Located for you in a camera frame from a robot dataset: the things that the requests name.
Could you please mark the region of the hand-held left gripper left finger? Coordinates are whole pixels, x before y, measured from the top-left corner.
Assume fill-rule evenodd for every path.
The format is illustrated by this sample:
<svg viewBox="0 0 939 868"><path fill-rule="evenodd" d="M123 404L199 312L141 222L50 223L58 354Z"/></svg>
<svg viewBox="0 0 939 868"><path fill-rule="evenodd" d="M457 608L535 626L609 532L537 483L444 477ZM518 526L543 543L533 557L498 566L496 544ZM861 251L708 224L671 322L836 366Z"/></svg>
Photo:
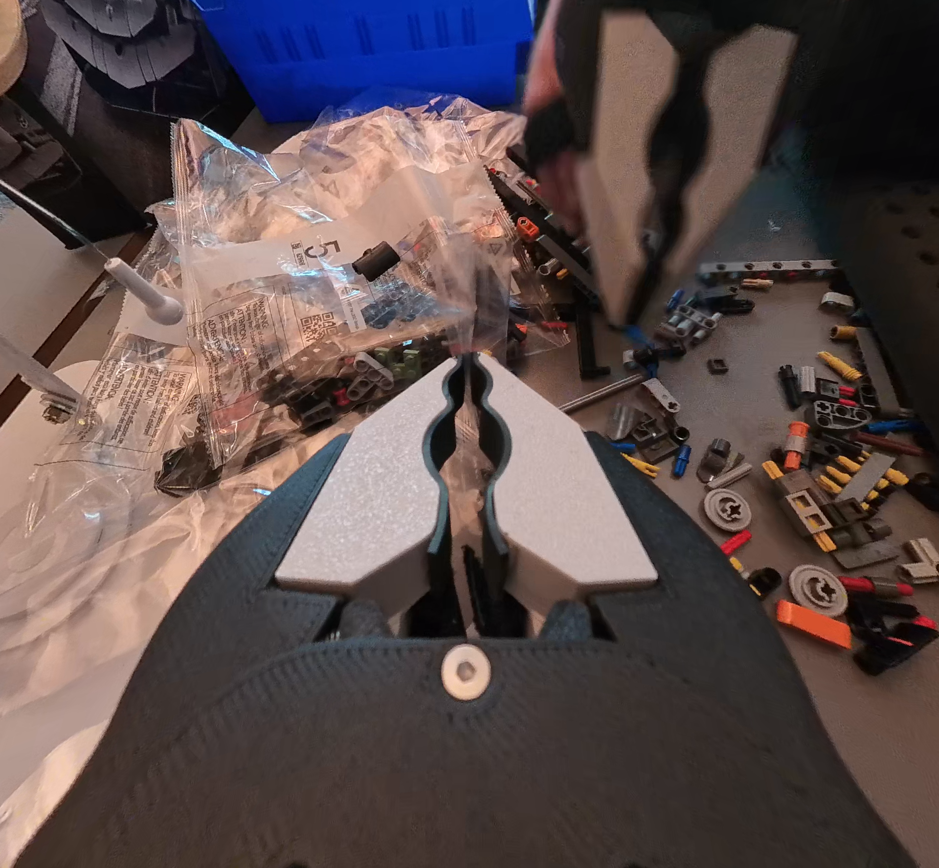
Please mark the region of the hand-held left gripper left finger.
<svg viewBox="0 0 939 868"><path fill-rule="evenodd" d="M426 601L460 621L440 471L464 393L449 358L351 431L275 570L280 587L373 601L386 617Z"/></svg>

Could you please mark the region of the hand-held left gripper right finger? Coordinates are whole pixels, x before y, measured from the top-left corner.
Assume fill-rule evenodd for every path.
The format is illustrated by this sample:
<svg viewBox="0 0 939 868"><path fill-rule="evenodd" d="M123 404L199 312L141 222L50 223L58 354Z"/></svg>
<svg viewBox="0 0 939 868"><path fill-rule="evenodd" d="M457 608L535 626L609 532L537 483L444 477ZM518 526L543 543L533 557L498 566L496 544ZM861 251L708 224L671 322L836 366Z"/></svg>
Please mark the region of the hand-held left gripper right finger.
<svg viewBox="0 0 939 868"><path fill-rule="evenodd" d="M658 573L586 433L488 355L471 356L484 493L484 570L497 604L547 616L560 601L655 585Z"/></svg>

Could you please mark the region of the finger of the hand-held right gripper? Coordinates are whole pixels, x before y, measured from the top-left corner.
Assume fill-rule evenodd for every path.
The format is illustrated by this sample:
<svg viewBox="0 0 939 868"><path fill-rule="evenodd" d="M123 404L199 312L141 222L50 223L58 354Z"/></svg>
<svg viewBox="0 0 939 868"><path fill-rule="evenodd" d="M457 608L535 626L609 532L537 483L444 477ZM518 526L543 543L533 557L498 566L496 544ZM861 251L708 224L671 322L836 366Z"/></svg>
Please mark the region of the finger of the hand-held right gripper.
<svg viewBox="0 0 939 868"><path fill-rule="evenodd" d="M598 57L590 146L578 159L576 185L604 314L611 325L630 325L680 261L681 197L651 163L679 58L638 11L602 21Z"/></svg>
<svg viewBox="0 0 939 868"><path fill-rule="evenodd" d="M754 25L689 48L649 142L651 200L644 205L645 266L635 287L643 314L720 226L759 170L797 37Z"/></svg>

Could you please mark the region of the grey toy pulley wheel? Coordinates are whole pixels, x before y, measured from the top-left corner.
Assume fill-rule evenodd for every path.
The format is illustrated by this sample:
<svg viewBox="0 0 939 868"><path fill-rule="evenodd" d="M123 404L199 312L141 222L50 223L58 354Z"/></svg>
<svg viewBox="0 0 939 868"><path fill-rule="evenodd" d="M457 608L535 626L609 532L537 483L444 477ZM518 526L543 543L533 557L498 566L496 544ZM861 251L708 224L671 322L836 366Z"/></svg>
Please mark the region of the grey toy pulley wheel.
<svg viewBox="0 0 939 868"><path fill-rule="evenodd" d="M788 576L792 601L822 616L839 618L849 607L845 584L837 575L814 565L800 565Z"/></svg>
<svg viewBox="0 0 939 868"><path fill-rule="evenodd" d="M708 492L703 498L702 509L713 526L730 534L748 529L752 522L752 510L746 499L727 488Z"/></svg>

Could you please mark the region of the small clear parts bag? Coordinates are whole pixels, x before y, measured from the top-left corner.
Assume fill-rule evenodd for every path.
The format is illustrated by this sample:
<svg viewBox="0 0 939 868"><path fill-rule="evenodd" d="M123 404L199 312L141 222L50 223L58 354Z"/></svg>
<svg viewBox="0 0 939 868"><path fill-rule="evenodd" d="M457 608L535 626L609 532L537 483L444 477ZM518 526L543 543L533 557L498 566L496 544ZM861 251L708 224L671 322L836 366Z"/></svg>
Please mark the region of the small clear parts bag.
<svg viewBox="0 0 939 868"><path fill-rule="evenodd" d="M462 262L453 278L469 293L472 317L457 325L458 353L486 353L512 372L523 372L534 357L570 343L568 324L557 314L510 217L496 214L474 227L462 243ZM480 512L495 467L479 447L479 413L464 388L456 412L455 452L442 475L450 493L452 568L465 623L470 623L471 597L466 553L481 559Z"/></svg>

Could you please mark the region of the pile of toy bricks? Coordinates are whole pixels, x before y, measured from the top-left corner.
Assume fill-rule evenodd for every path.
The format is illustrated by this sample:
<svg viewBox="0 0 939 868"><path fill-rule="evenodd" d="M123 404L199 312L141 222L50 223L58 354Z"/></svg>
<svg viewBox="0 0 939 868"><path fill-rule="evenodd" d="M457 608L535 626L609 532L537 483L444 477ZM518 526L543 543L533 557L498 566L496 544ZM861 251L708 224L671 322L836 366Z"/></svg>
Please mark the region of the pile of toy bricks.
<svg viewBox="0 0 939 868"><path fill-rule="evenodd" d="M796 386L804 368L815 381L834 381L818 353L850 353L849 343L828 340L835 318L817 307L825 287L803 280L742 289L753 311L723 316L684 357L660 361L658 379L680 405L678 426L690 432L684 476L667 469L677 455L657 465L656 478L644 475L604 438L617 402L664 419L644 384L567 411L589 433L660 576L637 594L588 598L614 634L675 642L707 669L720 654L751 649L757 658L745 668L762 668L772 628L797 653L855 677L902 663L937 670L937 515L911 497L912 469L883 448L841 449L847 434L814 438L812 403L791 410L785 398L780 367L792 368ZM721 488L748 502L748 529L730 534L705 517L703 498ZM793 602L788 576L805 564L845 584L849 607L837 619L851 627L851 650L777 621L777 602Z"/></svg>

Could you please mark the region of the person's right forearm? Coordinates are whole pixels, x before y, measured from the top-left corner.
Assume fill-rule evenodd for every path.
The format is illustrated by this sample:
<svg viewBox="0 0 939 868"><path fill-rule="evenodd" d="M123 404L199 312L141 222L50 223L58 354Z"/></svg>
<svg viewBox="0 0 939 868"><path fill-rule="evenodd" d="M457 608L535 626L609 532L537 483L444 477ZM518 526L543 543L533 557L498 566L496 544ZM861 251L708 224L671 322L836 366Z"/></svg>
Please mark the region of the person's right forearm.
<svg viewBox="0 0 939 868"><path fill-rule="evenodd" d="M938 0L849 0L801 124L833 178L937 177Z"/></svg>

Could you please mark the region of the dark toy set box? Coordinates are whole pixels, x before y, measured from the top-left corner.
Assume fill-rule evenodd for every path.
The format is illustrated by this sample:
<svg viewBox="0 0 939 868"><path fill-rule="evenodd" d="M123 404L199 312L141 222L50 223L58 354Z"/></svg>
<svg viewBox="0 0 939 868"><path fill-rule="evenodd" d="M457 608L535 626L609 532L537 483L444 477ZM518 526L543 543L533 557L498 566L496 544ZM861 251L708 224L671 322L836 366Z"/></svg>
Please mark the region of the dark toy set box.
<svg viewBox="0 0 939 868"><path fill-rule="evenodd" d="M170 197L178 119L224 135L253 108L190 0L16 0L22 70L2 94L2 190L68 249L145 228Z"/></svg>

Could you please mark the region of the person's right hand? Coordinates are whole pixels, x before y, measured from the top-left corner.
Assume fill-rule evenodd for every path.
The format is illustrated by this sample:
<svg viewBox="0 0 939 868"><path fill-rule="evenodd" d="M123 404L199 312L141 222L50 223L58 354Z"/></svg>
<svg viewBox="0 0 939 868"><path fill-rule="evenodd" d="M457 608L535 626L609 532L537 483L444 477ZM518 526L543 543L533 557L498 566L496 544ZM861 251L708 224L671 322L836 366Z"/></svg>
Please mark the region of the person's right hand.
<svg viewBox="0 0 939 868"><path fill-rule="evenodd" d="M562 0L548 0L543 22L534 40L521 111L528 119L555 100L562 98L556 63L556 28ZM578 155L566 148L546 160L537 170L544 200L564 228L577 236L583 228L581 199L577 184Z"/></svg>

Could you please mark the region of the long grey toy beam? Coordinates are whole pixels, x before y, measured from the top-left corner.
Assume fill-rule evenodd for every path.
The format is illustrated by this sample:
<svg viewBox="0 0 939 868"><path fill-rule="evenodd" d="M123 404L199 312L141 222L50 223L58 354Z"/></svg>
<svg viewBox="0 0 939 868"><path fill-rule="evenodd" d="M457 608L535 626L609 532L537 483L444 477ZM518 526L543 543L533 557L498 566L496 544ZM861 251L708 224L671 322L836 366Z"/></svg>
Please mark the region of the long grey toy beam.
<svg viewBox="0 0 939 868"><path fill-rule="evenodd" d="M745 279L798 280L826 278L842 273L835 260L777 260L715 262L698 265L696 276L705 285L734 283Z"/></svg>

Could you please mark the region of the black perforated board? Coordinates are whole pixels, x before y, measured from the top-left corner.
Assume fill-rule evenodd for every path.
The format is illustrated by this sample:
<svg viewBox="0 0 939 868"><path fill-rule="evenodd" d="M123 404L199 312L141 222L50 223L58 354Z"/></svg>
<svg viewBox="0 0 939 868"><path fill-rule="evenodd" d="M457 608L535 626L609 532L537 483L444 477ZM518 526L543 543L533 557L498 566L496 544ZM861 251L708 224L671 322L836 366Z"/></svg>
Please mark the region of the black perforated board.
<svg viewBox="0 0 939 868"><path fill-rule="evenodd" d="M837 258L899 392L937 443L937 178L842 181L829 200Z"/></svg>

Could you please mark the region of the black toy connector piece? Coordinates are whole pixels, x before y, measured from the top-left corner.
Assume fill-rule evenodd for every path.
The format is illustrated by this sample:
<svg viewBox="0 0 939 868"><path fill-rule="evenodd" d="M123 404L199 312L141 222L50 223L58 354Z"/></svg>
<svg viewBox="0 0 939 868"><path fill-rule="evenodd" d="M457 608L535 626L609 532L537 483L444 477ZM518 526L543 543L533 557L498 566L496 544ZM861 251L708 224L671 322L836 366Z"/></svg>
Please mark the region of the black toy connector piece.
<svg viewBox="0 0 939 868"><path fill-rule="evenodd" d="M400 264L401 256L386 241L366 249L351 267L356 275L362 276L366 281L373 282L382 275L391 271Z"/></svg>

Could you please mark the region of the orange toy panel piece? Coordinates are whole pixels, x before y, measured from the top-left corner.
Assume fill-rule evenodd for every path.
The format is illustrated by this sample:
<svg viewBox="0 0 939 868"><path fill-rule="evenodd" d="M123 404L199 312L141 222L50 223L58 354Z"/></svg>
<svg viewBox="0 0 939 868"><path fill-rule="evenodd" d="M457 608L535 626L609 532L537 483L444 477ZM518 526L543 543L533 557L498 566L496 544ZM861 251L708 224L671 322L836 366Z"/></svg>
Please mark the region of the orange toy panel piece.
<svg viewBox="0 0 939 868"><path fill-rule="evenodd" d="M791 601L780 600L776 606L776 619L783 627L839 649L851 650L851 627L837 618L824 616Z"/></svg>

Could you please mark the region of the large clear crumpled bag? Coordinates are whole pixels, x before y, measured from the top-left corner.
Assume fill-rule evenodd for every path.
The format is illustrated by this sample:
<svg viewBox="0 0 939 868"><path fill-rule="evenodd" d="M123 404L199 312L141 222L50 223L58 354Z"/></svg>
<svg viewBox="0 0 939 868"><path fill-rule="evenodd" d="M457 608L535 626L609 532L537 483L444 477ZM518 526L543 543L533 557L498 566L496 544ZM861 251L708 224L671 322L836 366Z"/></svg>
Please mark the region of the large clear crumpled bag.
<svg viewBox="0 0 939 868"><path fill-rule="evenodd" d="M145 644L216 544L288 476L282 452L183 498L153 474L57 454L2 521L1 711Z"/></svg>

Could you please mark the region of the blue plastic bin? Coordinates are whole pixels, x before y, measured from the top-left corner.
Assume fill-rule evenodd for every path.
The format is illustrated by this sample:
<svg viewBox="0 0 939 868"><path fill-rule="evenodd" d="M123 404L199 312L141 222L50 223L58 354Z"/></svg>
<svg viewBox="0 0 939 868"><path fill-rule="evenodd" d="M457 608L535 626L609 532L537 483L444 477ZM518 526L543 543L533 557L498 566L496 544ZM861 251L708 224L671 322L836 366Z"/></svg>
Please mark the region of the blue plastic bin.
<svg viewBox="0 0 939 868"><path fill-rule="evenodd" d="M534 0L190 0L263 118L313 120L370 87L509 106Z"/></svg>

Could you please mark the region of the numbered clear parts bag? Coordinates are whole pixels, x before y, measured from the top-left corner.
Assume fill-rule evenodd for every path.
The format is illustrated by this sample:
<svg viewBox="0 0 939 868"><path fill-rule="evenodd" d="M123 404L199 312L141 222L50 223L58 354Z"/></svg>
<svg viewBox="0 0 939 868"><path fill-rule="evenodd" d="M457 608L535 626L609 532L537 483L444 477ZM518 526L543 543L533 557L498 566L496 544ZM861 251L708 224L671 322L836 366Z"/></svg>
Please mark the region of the numbered clear parts bag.
<svg viewBox="0 0 939 868"><path fill-rule="evenodd" d="M182 284L212 454L315 432L459 356L472 317L453 269L471 230L507 216L486 166L362 162L313 172L200 124L173 140ZM400 264L351 263L381 241Z"/></svg>

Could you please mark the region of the white paper bag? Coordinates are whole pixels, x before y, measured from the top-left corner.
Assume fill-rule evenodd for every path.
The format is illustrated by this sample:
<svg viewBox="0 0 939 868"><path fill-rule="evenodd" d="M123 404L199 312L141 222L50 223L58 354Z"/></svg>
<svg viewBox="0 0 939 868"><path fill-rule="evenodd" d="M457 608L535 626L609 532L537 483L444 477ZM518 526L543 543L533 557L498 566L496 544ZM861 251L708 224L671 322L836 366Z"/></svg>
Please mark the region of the white paper bag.
<svg viewBox="0 0 939 868"><path fill-rule="evenodd" d="M46 647L34 642L2 649L2 866L21 851L62 800L95 752L112 718L112 750L139 757L167 744L185 719L177 679L194 658L187 634L161 619L140 645L120 648L86 672L65 661L47 683L40 674Z"/></svg>

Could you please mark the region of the black toy frame assembly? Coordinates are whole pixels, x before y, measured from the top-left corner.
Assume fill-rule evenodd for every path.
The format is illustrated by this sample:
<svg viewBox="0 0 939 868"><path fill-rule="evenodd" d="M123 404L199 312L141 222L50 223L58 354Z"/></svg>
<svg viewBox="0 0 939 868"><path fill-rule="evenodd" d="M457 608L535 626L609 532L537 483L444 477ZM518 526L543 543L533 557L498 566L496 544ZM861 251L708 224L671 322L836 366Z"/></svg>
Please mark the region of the black toy frame assembly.
<svg viewBox="0 0 939 868"><path fill-rule="evenodd" d="M539 185L534 178L522 171L511 174L500 165L501 162L497 166L486 165L486 170L503 207L514 220L528 219L537 230L535 242L568 272L583 291L598 300L599 287L593 275L589 245L582 244L563 228L559 218L540 196Z"/></svg>

